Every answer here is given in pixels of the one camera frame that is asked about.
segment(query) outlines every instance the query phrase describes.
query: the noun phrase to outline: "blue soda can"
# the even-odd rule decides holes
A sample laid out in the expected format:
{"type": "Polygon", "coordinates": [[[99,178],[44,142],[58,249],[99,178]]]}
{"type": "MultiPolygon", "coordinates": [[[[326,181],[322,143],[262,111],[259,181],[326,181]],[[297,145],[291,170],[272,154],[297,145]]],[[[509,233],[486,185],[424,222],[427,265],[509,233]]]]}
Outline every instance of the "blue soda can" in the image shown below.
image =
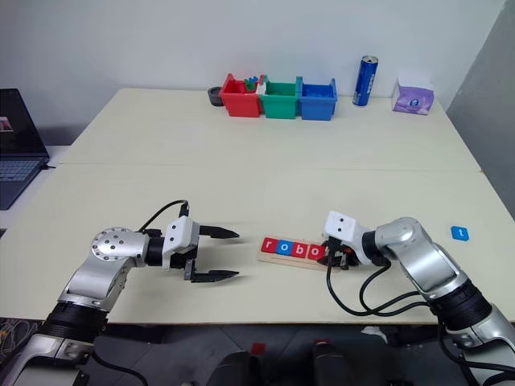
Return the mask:
{"type": "Polygon", "coordinates": [[[375,56],[361,58],[360,73],[357,76],[356,91],[352,103],[356,106],[366,106],[372,91],[373,78],[376,76],[379,59],[375,56]]]}

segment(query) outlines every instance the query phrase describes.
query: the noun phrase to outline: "laptop screen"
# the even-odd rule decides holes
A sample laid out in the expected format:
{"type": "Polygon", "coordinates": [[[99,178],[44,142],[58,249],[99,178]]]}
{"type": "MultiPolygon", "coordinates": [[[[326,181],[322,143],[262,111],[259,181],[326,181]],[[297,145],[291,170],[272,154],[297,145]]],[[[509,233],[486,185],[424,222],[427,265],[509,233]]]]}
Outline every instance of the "laptop screen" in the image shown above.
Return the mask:
{"type": "Polygon", "coordinates": [[[15,88],[0,89],[0,155],[48,156],[15,88]]]}

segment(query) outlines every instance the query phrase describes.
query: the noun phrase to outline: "blue letter block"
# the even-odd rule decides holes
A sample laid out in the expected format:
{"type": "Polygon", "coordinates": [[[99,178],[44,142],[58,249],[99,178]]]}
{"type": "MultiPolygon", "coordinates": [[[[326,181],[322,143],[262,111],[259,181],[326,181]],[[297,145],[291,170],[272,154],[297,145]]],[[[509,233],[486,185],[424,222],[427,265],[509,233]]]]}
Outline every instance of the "blue letter block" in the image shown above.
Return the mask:
{"type": "Polygon", "coordinates": [[[279,240],[279,243],[277,244],[277,249],[275,250],[275,252],[278,255],[289,256],[289,255],[291,255],[292,249],[293,249],[292,241],[279,240]]]}
{"type": "Polygon", "coordinates": [[[451,228],[452,238],[456,240],[468,241],[468,231],[466,228],[452,227],[451,228]]]}

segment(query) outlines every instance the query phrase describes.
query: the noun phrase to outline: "purple tissue box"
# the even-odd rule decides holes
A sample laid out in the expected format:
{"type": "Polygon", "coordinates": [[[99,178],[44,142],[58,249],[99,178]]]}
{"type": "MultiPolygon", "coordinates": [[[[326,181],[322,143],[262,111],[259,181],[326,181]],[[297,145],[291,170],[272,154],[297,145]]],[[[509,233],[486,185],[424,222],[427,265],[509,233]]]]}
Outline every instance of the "purple tissue box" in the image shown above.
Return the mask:
{"type": "Polygon", "coordinates": [[[433,86],[420,80],[404,80],[399,76],[393,92],[393,110],[401,113],[427,115],[435,99],[433,86]]]}

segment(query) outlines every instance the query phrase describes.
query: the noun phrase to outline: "green bin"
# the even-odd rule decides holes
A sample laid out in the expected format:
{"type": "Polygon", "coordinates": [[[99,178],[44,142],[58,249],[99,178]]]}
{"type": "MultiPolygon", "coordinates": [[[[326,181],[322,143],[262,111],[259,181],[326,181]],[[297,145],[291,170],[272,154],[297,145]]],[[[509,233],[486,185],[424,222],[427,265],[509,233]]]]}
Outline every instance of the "green bin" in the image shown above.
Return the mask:
{"type": "Polygon", "coordinates": [[[260,95],[267,118],[295,119],[299,109],[301,81],[296,83],[266,82],[266,91],[260,95]]]}

